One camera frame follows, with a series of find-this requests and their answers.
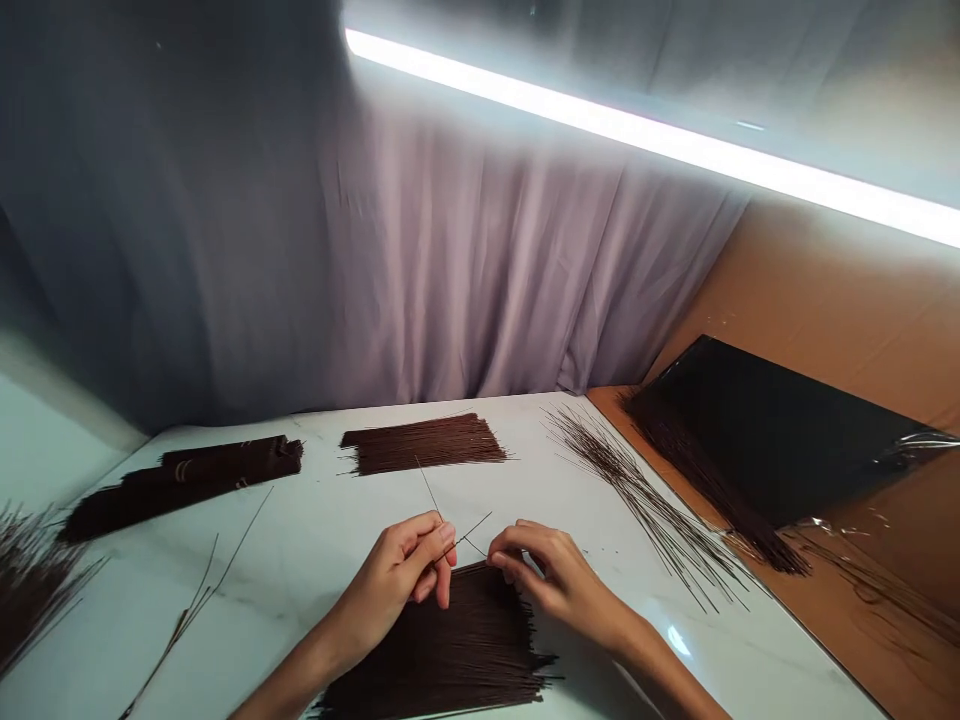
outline marble surface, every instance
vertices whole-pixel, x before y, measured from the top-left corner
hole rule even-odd
[[[88,557],[111,558],[84,600],[0,684],[0,717],[119,717],[191,601],[219,534],[218,578],[268,492],[220,593],[178,643],[134,714],[217,718],[229,712],[333,604],[380,530],[432,507],[419,472],[348,473],[344,431],[457,412],[484,417],[515,459],[428,468],[444,517],[481,549],[518,517],[568,531],[601,578],[645,615],[734,718],[882,718],[871,699],[772,598],[742,593],[749,608],[712,594],[705,614],[667,575],[643,530],[613,489],[564,459],[543,426],[544,410],[570,405],[600,418],[585,399],[562,393],[313,413],[231,428],[178,428],[131,456],[102,484],[154,465],[185,447],[285,433],[305,441],[303,472],[211,500],[104,538]],[[657,489],[682,503],[642,462]],[[461,564],[481,559],[462,543]],[[643,718],[658,715],[594,648],[538,618],[538,649],[561,655],[565,682],[544,702],[491,717]]]

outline hand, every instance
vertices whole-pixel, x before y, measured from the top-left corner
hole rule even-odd
[[[524,550],[544,577],[524,561]],[[487,564],[533,595],[548,615],[608,652],[617,653],[625,633],[645,622],[603,584],[565,532],[517,520],[490,543]]]
[[[421,603],[436,590],[437,604],[450,606],[455,534],[436,511],[380,533],[353,582],[320,622],[327,641],[337,648],[338,675],[380,644],[407,601]]]

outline fabric backdrop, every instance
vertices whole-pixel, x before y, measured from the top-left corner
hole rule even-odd
[[[697,42],[739,52],[711,33],[744,2],[709,5],[658,35],[685,58],[659,61],[670,87],[702,88]],[[745,196],[572,131],[508,142],[523,121],[413,86],[415,107],[358,93],[337,22],[314,0],[4,3],[0,322],[148,431],[642,378]],[[825,28],[789,47],[835,57]],[[809,95],[810,57],[752,58],[750,86],[791,68]]]

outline light bar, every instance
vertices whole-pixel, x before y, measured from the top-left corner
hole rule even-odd
[[[346,31],[357,57],[641,150],[960,247],[960,210],[801,165],[515,78]]]

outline finger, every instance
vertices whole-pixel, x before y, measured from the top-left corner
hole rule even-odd
[[[488,562],[496,552],[527,550],[536,553],[541,560],[546,561],[546,564],[549,565],[553,554],[553,537],[554,531],[547,528],[511,525],[490,543],[490,550],[487,553]]]
[[[442,558],[434,567],[437,574],[437,605],[442,610],[446,610],[450,607],[450,576],[453,571],[450,569],[446,557]]]
[[[420,538],[417,549],[398,566],[398,570],[405,574],[411,588],[424,568],[433,565],[453,549],[453,538],[456,533],[453,523],[446,522],[429,535]]]
[[[527,590],[544,607],[551,607],[551,593],[556,593],[557,589],[551,587],[523,560],[517,560],[505,552],[495,552],[491,556],[490,562],[493,563],[494,567],[498,567],[504,572],[511,572],[516,578],[517,585]]]
[[[390,528],[390,532],[400,541],[403,548],[404,557],[413,552],[417,546],[419,538],[427,533],[433,532],[443,524],[440,513],[436,510],[425,512],[422,515],[416,515],[409,520],[404,520]]]
[[[515,560],[523,562],[523,553],[520,550],[507,550],[505,552]],[[517,576],[516,573],[514,573],[510,568],[504,568],[503,579],[508,585],[513,585],[513,583],[517,580]]]
[[[530,559],[533,560],[533,563],[534,563],[538,568],[540,568],[541,574],[542,574],[544,577],[546,577],[546,576],[547,576],[547,564],[546,564],[543,560],[541,560],[540,558],[538,558],[536,555],[534,555],[533,553],[530,553]]]
[[[413,588],[413,592],[410,593],[410,597],[413,598],[415,603],[422,603],[428,597],[430,593],[433,592],[433,589],[437,586],[437,571],[433,568],[427,568],[420,575],[420,579],[417,580],[417,584]]]

